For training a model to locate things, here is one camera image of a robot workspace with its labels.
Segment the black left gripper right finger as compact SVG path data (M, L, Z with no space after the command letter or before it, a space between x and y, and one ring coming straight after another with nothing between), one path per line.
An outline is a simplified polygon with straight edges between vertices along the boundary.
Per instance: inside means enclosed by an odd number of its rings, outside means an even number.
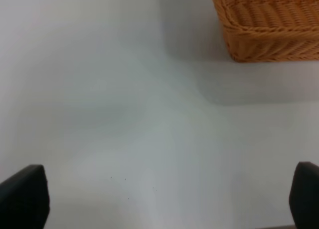
M298 229L319 228L319 167L311 162L296 166L289 195L290 211Z

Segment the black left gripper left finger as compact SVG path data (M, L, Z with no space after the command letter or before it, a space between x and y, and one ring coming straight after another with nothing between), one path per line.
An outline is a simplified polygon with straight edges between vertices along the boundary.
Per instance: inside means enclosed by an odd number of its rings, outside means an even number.
M29 165L0 184L0 227L42 229L50 213L43 165Z

